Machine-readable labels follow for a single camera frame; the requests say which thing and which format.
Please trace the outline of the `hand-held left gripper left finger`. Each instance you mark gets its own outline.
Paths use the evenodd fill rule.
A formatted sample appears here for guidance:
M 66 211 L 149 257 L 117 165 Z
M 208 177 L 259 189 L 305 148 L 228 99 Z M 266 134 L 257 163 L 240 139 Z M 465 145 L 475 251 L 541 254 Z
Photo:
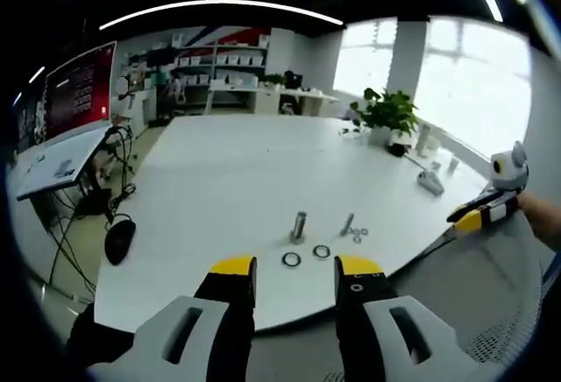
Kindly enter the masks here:
M 257 259 L 214 264 L 193 296 L 140 325 L 132 346 L 90 366 L 96 381 L 243 381 L 255 331 Z

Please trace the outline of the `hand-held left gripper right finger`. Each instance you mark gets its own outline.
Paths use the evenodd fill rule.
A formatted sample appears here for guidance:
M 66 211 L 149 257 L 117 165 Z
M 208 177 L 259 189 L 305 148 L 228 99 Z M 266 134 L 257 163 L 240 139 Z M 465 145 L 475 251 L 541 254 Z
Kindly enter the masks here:
M 479 367 L 455 330 L 415 298 L 398 295 L 375 262 L 338 255 L 334 267 L 346 381 L 465 381 Z

